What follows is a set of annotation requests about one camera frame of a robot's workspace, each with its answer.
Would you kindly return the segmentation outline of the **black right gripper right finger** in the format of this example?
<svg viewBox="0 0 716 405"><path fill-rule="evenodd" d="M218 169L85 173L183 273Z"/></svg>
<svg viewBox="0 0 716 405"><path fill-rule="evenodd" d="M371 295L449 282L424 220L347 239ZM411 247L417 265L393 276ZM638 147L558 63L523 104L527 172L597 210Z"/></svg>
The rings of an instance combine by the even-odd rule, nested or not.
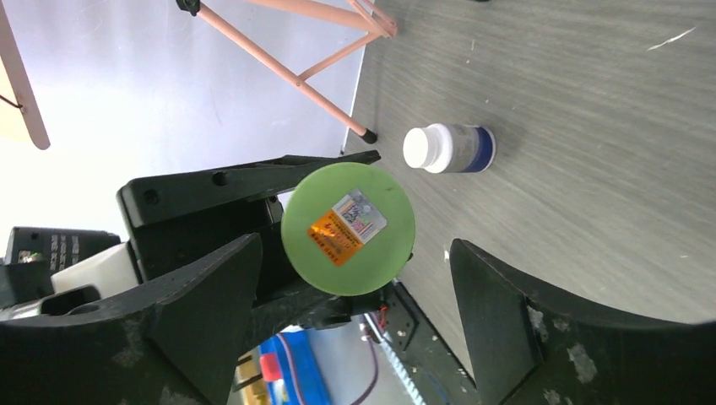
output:
<svg viewBox="0 0 716 405"><path fill-rule="evenodd" d="M478 403L714 403L713 321L602 305L467 240L449 264Z"/></svg>

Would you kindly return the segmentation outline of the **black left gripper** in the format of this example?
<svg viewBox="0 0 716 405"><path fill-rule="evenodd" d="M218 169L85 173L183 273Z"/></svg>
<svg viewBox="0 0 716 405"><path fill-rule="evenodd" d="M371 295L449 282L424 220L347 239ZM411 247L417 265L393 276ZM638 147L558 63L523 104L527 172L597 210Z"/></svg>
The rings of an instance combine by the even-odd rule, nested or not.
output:
<svg viewBox="0 0 716 405"><path fill-rule="evenodd" d="M290 265L279 235L276 195L312 172L338 163L371 165L376 150L335 158L285 155L242 165L131 180L117 192L142 281L163 276L248 234L261 237L263 258L253 290L253 330L297 324L325 329L386 305L390 285L340 298L313 288Z"/></svg>

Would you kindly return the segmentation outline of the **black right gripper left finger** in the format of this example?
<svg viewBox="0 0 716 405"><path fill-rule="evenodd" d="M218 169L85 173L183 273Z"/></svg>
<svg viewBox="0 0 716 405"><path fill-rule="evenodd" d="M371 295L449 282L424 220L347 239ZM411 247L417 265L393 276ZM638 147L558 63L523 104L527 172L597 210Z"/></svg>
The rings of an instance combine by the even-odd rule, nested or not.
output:
<svg viewBox="0 0 716 405"><path fill-rule="evenodd" d="M262 253L244 235L67 315L4 321L2 403L226 403Z"/></svg>

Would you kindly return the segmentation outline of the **green black pill bottle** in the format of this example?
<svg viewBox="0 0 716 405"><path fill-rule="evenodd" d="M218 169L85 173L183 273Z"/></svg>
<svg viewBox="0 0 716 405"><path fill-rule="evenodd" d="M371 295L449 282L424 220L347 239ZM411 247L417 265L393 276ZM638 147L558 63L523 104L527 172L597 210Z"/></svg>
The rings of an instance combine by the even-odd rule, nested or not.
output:
<svg viewBox="0 0 716 405"><path fill-rule="evenodd" d="M413 251L416 219L387 171L337 163L299 182L280 233L290 264L306 282L329 294L358 296L399 275Z"/></svg>

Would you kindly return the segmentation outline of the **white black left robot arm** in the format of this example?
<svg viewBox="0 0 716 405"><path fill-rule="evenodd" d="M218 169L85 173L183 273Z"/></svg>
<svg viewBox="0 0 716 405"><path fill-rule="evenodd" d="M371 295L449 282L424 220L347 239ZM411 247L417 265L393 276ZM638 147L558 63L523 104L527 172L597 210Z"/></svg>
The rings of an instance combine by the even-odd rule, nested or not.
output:
<svg viewBox="0 0 716 405"><path fill-rule="evenodd" d="M1 265L1 306L35 304L93 287L109 297L166 275L245 235L261 240L252 297L234 318L250 334L272 334L335 296L332 322L358 310L411 258L414 209L376 167L379 154L286 155L244 165L131 180L117 194L129 233L16 227Z"/></svg>

